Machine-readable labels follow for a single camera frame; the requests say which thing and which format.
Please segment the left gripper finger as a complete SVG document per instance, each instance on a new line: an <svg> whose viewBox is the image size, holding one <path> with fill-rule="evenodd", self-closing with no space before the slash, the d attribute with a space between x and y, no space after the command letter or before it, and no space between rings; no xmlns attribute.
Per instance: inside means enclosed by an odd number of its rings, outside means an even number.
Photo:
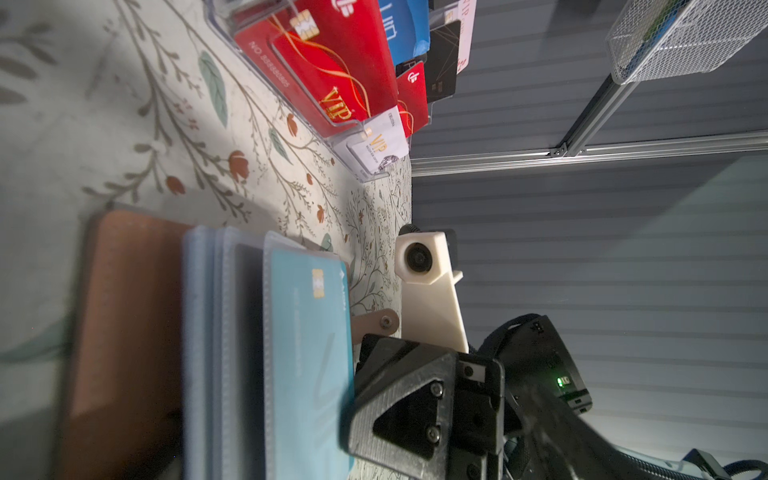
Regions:
<svg viewBox="0 0 768 480"><path fill-rule="evenodd" d="M529 455L527 479L657 479L619 452L543 386L511 394Z"/></svg>

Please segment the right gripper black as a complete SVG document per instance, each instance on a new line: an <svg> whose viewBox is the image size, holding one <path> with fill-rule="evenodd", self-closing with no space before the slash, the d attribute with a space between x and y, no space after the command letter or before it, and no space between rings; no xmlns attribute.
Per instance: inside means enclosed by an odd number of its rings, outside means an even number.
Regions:
<svg viewBox="0 0 768 480"><path fill-rule="evenodd" d="M412 479L511 479L520 432L498 361L363 337L354 399L344 411L351 456Z"/></svg>

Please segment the teal card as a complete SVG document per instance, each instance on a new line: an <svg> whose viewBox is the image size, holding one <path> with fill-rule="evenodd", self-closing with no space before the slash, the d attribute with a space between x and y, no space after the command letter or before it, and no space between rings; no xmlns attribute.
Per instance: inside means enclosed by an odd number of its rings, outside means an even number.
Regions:
<svg viewBox="0 0 768 480"><path fill-rule="evenodd" d="M266 476L345 479L353 393L346 266L326 252L270 247L264 274Z"/></svg>

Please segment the pink leather card wallet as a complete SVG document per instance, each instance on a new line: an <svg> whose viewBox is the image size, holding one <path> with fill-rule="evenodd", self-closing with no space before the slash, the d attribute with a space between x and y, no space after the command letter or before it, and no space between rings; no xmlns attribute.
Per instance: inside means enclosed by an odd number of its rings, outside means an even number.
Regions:
<svg viewBox="0 0 768 480"><path fill-rule="evenodd" d="M95 223L54 475L266 476L264 274L283 236L128 210ZM350 312L352 349L390 309Z"/></svg>

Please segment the clear acrylic card display stand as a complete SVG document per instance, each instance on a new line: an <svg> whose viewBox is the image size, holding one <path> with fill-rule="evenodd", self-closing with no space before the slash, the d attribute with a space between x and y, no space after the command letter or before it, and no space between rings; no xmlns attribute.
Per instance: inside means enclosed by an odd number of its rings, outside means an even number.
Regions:
<svg viewBox="0 0 768 480"><path fill-rule="evenodd" d="M207 1L211 26L361 182L410 153L468 66L474 1Z"/></svg>

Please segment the dark black card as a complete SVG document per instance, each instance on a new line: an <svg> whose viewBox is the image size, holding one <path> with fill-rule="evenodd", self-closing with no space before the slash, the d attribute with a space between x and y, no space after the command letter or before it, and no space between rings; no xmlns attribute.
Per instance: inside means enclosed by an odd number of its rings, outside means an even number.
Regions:
<svg viewBox="0 0 768 480"><path fill-rule="evenodd" d="M459 20L430 31L430 50L424 62L428 103L455 94L460 33Z"/></svg>

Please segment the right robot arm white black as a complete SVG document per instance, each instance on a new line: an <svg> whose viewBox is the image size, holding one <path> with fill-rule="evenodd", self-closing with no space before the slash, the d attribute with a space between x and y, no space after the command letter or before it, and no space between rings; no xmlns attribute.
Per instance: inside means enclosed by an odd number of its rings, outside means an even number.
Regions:
<svg viewBox="0 0 768 480"><path fill-rule="evenodd" d="M550 319L531 313L477 350L364 336L341 446L411 479L502 479L521 435L521 388L539 384L576 413L591 398Z"/></svg>

